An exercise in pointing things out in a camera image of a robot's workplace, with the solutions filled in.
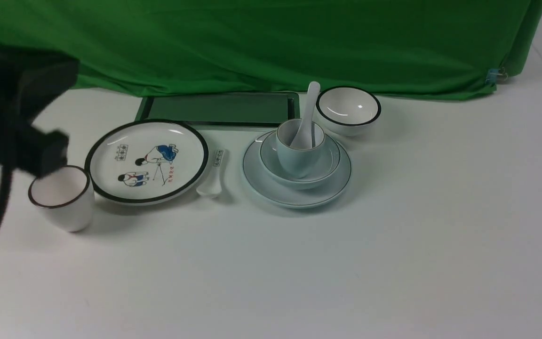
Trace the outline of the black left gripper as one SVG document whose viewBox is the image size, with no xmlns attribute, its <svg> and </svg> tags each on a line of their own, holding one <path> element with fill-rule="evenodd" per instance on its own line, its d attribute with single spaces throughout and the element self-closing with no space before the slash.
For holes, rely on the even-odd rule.
<svg viewBox="0 0 542 339">
<path fill-rule="evenodd" d="M 69 136 L 33 122 L 77 83 L 80 61 L 60 51 L 0 43 L 0 164 L 43 178 L 68 163 Z"/>
</svg>

